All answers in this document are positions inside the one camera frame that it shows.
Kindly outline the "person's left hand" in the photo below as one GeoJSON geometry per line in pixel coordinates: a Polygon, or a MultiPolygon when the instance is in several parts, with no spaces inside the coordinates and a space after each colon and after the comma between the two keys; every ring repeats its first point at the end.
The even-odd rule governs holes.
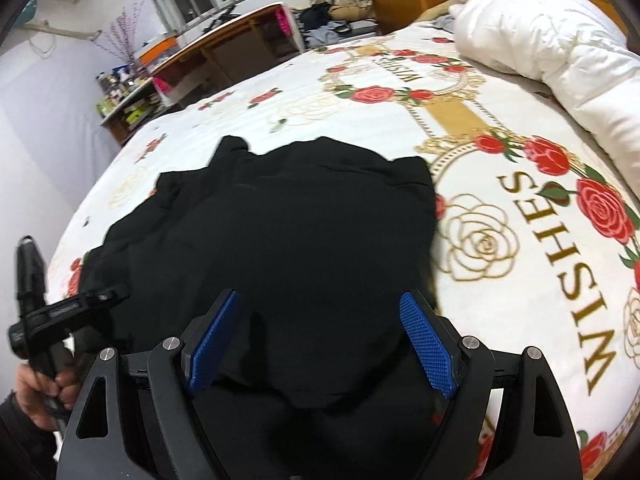
{"type": "Polygon", "coordinates": [[[55,419],[47,412],[44,399],[58,399],[71,410],[80,393],[81,383],[73,367],[58,373],[54,379],[21,364],[16,373],[14,396],[18,407],[40,429],[55,431],[55,419]]]}

